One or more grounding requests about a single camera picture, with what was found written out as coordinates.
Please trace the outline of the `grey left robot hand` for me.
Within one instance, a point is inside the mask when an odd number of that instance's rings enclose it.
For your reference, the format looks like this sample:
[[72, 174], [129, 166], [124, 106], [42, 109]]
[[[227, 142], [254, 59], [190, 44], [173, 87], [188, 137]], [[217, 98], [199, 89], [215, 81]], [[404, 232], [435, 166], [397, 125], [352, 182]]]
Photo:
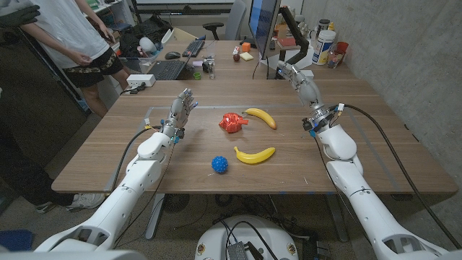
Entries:
[[184, 89], [170, 106], [170, 113], [166, 120], [167, 124], [175, 128], [183, 128], [188, 121], [190, 112], [198, 105], [193, 100], [192, 90]]

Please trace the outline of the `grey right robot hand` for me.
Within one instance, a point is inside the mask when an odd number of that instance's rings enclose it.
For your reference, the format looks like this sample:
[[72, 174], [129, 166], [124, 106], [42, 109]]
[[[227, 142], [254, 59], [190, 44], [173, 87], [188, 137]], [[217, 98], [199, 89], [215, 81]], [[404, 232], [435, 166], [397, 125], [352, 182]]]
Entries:
[[278, 61], [278, 72], [291, 83], [304, 106], [309, 107], [312, 111], [324, 106], [316, 83], [305, 76], [295, 65]]

